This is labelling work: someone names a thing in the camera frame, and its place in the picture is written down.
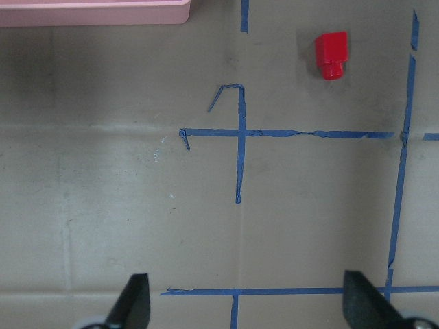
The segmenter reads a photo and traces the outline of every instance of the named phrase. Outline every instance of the white scuff mark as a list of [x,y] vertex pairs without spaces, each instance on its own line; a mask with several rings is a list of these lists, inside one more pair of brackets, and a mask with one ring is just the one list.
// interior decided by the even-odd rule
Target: white scuff mark
[[158,162],[159,155],[160,155],[160,149],[157,147],[156,151],[154,152],[154,162]]

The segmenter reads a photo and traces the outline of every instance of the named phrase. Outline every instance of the red object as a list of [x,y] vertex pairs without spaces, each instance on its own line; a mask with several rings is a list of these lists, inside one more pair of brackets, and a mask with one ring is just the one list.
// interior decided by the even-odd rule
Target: red object
[[348,61],[347,32],[325,33],[316,41],[317,66],[325,80],[340,79],[343,76],[343,63]]

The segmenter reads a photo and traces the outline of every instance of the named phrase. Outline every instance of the pink container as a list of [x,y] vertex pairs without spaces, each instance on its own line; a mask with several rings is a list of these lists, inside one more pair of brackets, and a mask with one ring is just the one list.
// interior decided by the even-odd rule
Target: pink container
[[181,24],[191,0],[0,0],[0,27]]

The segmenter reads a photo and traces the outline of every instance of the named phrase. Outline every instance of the red toy bottle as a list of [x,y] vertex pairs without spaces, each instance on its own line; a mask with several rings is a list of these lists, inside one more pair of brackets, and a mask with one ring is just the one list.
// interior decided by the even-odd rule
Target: red toy bottle
[[343,63],[348,61],[347,32],[325,33],[316,41],[317,66],[325,80],[340,79],[343,76]]

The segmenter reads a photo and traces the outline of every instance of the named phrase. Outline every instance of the red plastic piece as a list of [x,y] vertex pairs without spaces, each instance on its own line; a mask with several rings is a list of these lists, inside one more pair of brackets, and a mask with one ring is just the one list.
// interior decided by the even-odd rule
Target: red plastic piece
[[348,61],[347,32],[325,33],[316,41],[317,66],[325,80],[340,79],[343,76],[343,63]]

